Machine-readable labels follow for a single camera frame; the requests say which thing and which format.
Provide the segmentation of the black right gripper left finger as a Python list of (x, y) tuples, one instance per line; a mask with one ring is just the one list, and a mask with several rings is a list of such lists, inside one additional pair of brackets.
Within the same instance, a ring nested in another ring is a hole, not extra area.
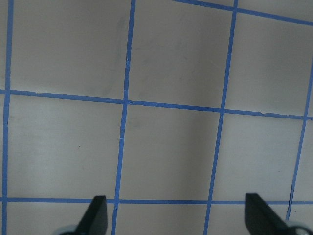
[(105, 235), (108, 229), (106, 197), (95, 196), (77, 226), (78, 235)]

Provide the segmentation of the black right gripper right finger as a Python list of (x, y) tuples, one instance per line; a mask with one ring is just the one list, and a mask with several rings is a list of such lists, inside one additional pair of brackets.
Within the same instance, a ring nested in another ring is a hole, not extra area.
[(287, 235), (289, 229), (257, 193), (245, 196), (245, 226), (251, 235)]

